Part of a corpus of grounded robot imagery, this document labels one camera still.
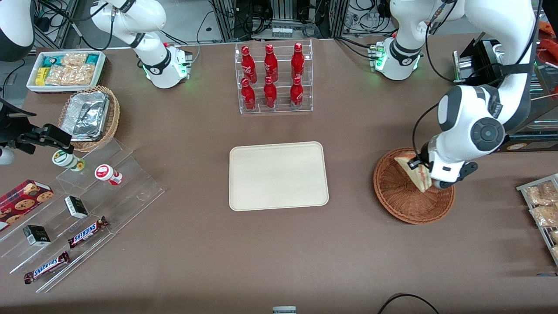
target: acrylic display stand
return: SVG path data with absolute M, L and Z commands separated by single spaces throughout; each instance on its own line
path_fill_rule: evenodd
M 291 58 L 294 53 L 295 43 L 302 43 L 302 54 L 304 54 L 304 74 L 301 77 L 301 85 L 304 89 L 302 95 L 302 107 L 298 110 L 293 110 L 291 108 Z M 258 81 L 252 85 L 254 92 L 256 94 L 256 110 L 247 111 L 244 103 L 242 101 L 242 94 L 240 90 L 242 85 L 240 80 L 244 77 L 242 72 L 242 53 L 240 49 L 242 46 L 248 46 L 250 48 L 250 55 L 256 63 L 256 74 L 258 75 Z M 266 57 L 265 46 L 262 46 L 258 42 L 243 42 L 236 44 L 235 47 L 235 68 L 237 72 L 237 89 L 238 89 L 238 103 L 241 114 L 257 115 L 259 113 L 298 113 L 298 112 L 311 112 L 314 108 L 314 94 L 312 93 L 313 80 L 313 68 L 312 68 L 312 41 L 311 40 L 299 40 L 299 41 L 274 41 L 273 50 L 277 56 L 277 62 L 279 67 L 279 80 L 275 82 L 277 87 L 277 105 L 274 109 L 270 109 L 265 104 L 265 96 L 263 94 L 263 87 L 265 85 L 266 71 L 263 65 L 263 61 Z
M 120 232 L 134 217 L 142 212 L 161 194 L 163 189 L 146 173 L 131 156 L 131 151 L 113 139 L 104 146 L 88 153 L 85 169 L 80 172 L 66 170 L 50 186 L 55 192 L 51 202 L 27 218 L 23 223 L 12 226 L 13 230 L 0 242 L 1 263 L 10 274 L 21 278 L 50 260 L 68 251 L 71 263 L 47 273 L 29 285 L 37 293 L 47 292 L 69 275 L 77 266 L 93 255 L 99 248 Z M 99 181 L 94 171 L 101 164 L 109 164 L 122 173 L 122 183 L 113 186 Z M 81 198 L 89 215 L 87 218 L 72 217 L 64 198 L 68 195 Z M 91 238 L 70 249 L 68 239 L 105 216 L 109 225 Z M 43 226 L 51 243 L 43 248 L 31 246 L 22 229 L 26 225 Z
M 554 185 L 554 188 L 558 191 L 558 174 L 554 174 L 554 175 L 551 175 L 549 177 L 542 178 L 540 180 L 536 180 L 536 181 L 524 184 L 524 185 L 519 186 L 519 187 L 516 188 L 516 190 L 520 191 L 521 195 L 523 195 L 523 198 L 525 199 L 525 202 L 527 202 L 527 205 L 529 206 L 529 212 L 531 213 L 531 215 L 533 215 L 533 208 L 537 207 L 538 205 L 533 204 L 531 202 L 531 200 L 527 196 L 527 193 L 525 192 L 525 189 L 529 188 L 529 187 L 532 187 L 534 185 L 539 185 L 541 183 L 546 183 L 548 181 L 552 182 L 552 184 Z M 541 226 L 537 226 L 537 227 L 538 227 L 539 231 L 541 231 L 542 237 L 543 237 L 543 239 L 545 239 L 546 246 L 548 247 L 549 250 L 553 246 L 558 245 L 558 243 L 555 243 L 553 241 L 552 237 L 550 236 L 550 233 L 555 231 L 555 230 L 558 230 L 558 227 L 541 227 Z M 552 253 L 550 255 L 552 255 L 552 258 L 554 259 L 554 263 L 556 264 L 556 266 L 558 266 L 558 259 Z

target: tabletop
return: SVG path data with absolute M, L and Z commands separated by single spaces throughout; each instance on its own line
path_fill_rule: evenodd
M 451 52 L 474 34 L 433 36 L 432 59 L 451 76 Z M 371 37 L 363 42 L 375 42 Z M 493 154 L 456 187 L 440 222 L 414 226 L 379 204 L 372 172 L 410 146 L 415 121 L 450 88 L 426 60 L 394 82 L 334 40 L 313 40 L 314 111 L 241 116 L 234 44 L 202 46 L 191 79 L 157 89 L 131 49 L 106 50 L 103 85 L 121 105 L 116 138 L 166 192 L 51 291 L 35 294 L 0 261 L 2 313 L 374 313 L 414 293 L 442 313 L 558 311 L 552 259 L 516 186 L 553 174 L 557 153 Z M 196 47 L 186 48 L 196 52 Z M 35 125 L 56 122 L 67 94 L 27 95 Z M 417 142 L 440 132 L 429 114 Z M 329 203 L 234 212 L 229 152 L 236 146 L 318 141 Z M 52 148 L 17 153 L 0 168 L 0 192 L 25 179 L 48 183 Z M 385 313 L 429 313 L 398 299 Z

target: red bottle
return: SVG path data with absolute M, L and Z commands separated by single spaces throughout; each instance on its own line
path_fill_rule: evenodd
M 266 58 L 263 61 L 263 64 L 266 67 L 266 75 L 271 76 L 274 82 L 279 80 L 279 68 L 277 66 L 277 57 L 273 52 L 272 44 L 266 45 Z
M 298 110 L 302 107 L 302 93 L 304 89 L 300 85 L 300 77 L 295 77 L 292 80 L 293 84 L 291 86 L 291 108 L 293 110 Z
M 248 111 L 256 110 L 256 94 L 254 94 L 254 89 L 250 86 L 250 81 L 247 78 L 242 78 L 242 89 L 240 93 L 242 94 L 242 101 L 244 106 Z
M 291 76 L 292 79 L 304 74 L 304 55 L 302 54 L 302 44 L 297 42 L 295 44 L 295 53 L 292 55 L 291 59 Z
M 266 76 L 266 85 L 263 87 L 263 93 L 266 95 L 266 106 L 268 108 L 275 108 L 277 103 L 277 88 L 273 83 L 271 76 Z
M 255 84 L 258 81 L 258 75 L 256 74 L 256 63 L 252 56 L 250 56 L 250 49 L 248 46 L 242 46 L 240 49 L 242 51 L 242 71 L 244 72 L 244 77 L 250 80 L 250 83 Z

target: red box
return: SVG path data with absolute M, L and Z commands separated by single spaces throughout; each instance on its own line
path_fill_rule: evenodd
M 54 193 L 45 184 L 25 180 L 0 197 L 0 231 L 50 199 Z

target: brown woven basket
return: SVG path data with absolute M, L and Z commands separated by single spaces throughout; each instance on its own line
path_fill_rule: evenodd
M 83 93 L 93 93 L 93 92 L 103 92 L 110 96 L 110 103 L 108 106 L 107 112 L 107 121 L 105 123 L 104 128 L 104 135 L 103 137 L 97 142 L 72 142 L 72 145 L 75 147 L 77 151 L 81 151 L 83 153 L 88 153 L 92 151 L 95 147 L 101 146 L 104 143 L 110 141 L 110 139 L 116 133 L 116 129 L 118 128 L 118 119 L 120 118 L 120 105 L 118 104 L 118 99 L 114 96 L 110 89 L 104 86 L 95 86 L 85 89 L 83 91 L 78 92 L 79 94 Z M 62 109 L 62 114 L 58 119 L 58 127 L 62 126 L 62 122 L 64 121 L 64 117 L 66 116 L 66 110 L 68 109 L 68 104 L 70 103 L 71 98 L 74 96 L 72 95 L 70 99 L 66 102 L 66 105 Z
M 436 222 L 448 214 L 455 200 L 455 186 L 438 189 L 434 186 L 421 193 L 395 157 L 413 151 L 400 148 L 388 152 L 374 170 L 374 190 L 380 203 L 390 214 L 414 225 Z

